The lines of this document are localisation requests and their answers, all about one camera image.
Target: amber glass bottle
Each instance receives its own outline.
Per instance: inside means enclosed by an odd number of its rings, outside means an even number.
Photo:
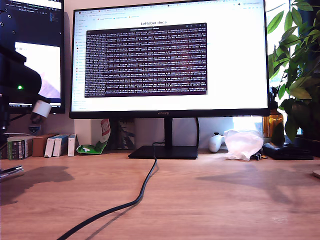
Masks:
[[[270,116],[263,117],[263,136],[265,138],[271,138],[275,127],[284,122],[284,116],[277,111],[277,109],[272,109],[270,111]]]

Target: white game controller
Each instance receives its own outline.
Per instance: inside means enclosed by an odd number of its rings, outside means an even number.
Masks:
[[[221,144],[225,141],[225,136],[222,135],[215,135],[210,138],[209,140],[209,150],[213,153],[219,151]]]

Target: monitor screen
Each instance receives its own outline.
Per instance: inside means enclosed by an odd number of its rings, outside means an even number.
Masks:
[[[75,10],[71,118],[268,114],[264,0]]]
[[[65,112],[63,0],[2,0],[15,21],[15,50],[40,74],[39,94],[50,99],[52,113]],[[31,111],[26,102],[10,102],[11,113]]]

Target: snack bag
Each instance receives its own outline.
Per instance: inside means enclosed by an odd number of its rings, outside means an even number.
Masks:
[[[110,137],[110,122],[109,119],[103,119],[101,121],[102,136],[95,146],[86,144],[80,145],[76,148],[76,151],[80,154],[101,154],[107,145]]]

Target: terminal window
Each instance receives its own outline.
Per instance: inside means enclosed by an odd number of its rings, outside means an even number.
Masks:
[[[85,98],[207,94],[207,24],[86,32]]]

